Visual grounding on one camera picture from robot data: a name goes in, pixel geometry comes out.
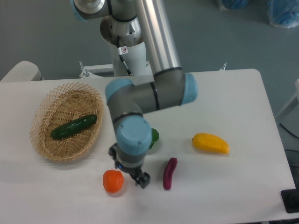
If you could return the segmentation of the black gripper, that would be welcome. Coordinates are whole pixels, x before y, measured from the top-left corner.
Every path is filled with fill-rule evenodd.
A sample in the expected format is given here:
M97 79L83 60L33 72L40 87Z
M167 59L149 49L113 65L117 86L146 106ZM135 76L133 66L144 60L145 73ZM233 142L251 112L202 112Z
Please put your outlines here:
M121 150L117 143L110 147L108 154L112 157L115 168L119 168L122 172L128 173L135 181L136 186L140 185L142 189L147 187L150 183L150 175L141 170L143 159L136 160L135 156L127 155Z

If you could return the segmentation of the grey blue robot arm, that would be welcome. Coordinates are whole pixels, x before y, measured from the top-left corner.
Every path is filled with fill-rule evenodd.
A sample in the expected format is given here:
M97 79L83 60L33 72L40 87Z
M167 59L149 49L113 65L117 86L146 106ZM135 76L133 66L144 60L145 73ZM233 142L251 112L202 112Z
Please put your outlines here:
M150 175L142 165L152 130L143 115L193 102L198 94L196 80L181 68L162 0L73 0L71 6L79 20L101 18L101 35L116 48L124 78L105 89L116 136L108 153L116 168L145 188ZM128 49L140 44L148 52L153 81L135 85L129 77L138 76L134 67L146 61L138 54L129 59Z

